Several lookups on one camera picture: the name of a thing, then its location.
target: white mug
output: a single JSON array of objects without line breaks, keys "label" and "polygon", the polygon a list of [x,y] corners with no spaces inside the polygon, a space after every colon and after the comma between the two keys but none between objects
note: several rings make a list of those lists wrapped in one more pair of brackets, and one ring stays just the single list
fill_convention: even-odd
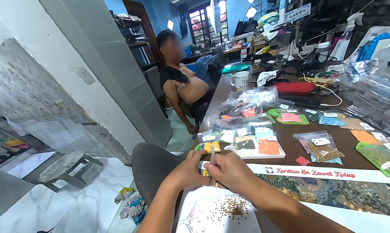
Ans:
[{"label": "white mug", "polygon": [[236,72],[233,76],[231,76],[230,82],[231,85],[235,86],[237,90],[241,90],[244,87],[248,86],[249,72],[248,71],[240,71]]}]

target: lamp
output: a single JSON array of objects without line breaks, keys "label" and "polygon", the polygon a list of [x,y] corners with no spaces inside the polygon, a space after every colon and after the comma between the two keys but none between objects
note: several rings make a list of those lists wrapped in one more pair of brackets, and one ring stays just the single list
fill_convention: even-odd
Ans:
[{"label": "lamp", "polygon": [[257,13],[257,9],[252,7],[252,6],[250,6],[248,11],[247,11],[247,13],[245,13],[245,16],[250,19],[250,18],[254,17],[254,15],[256,13]]},{"label": "lamp", "polygon": [[173,22],[170,19],[167,20],[167,28],[173,31]]}]

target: spray bottle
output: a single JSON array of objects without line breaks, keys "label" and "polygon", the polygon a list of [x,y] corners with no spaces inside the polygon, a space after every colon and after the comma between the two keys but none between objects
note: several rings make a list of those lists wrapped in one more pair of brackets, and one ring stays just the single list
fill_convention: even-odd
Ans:
[{"label": "spray bottle", "polygon": [[344,33],[339,37],[339,40],[330,55],[331,57],[336,57],[338,61],[342,61],[346,54],[347,47],[349,46],[350,39],[353,35],[353,29],[355,23],[359,26],[362,25],[362,15],[363,13],[354,13],[347,19],[347,26],[344,30]]}]

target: red pouch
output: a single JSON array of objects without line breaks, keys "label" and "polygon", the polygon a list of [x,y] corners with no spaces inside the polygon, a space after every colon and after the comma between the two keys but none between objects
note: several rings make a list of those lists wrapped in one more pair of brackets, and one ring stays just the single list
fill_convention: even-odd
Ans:
[{"label": "red pouch", "polygon": [[310,82],[278,82],[275,84],[278,94],[293,94],[308,96],[316,85]]}]

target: hand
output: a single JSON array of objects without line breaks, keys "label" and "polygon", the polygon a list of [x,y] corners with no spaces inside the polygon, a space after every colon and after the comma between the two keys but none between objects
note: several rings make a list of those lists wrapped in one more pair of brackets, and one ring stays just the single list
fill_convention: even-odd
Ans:
[{"label": "hand", "polygon": [[189,126],[187,126],[187,129],[188,129],[189,134],[196,134],[195,126],[189,125]]},{"label": "hand", "polygon": [[178,188],[179,191],[196,186],[212,185],[213,181],[210,177],[198,173],[201,155],[205,153],[207,153],[206,150],[189,151],[186,159],[175,167],[165,180]]},{"label": "hand", "polygon": [[215,162],[217,166],[204,164],[208,174],[233,192],[244,195],[244,192],[253,190],[261,181],[235,153],[215,154]]}]

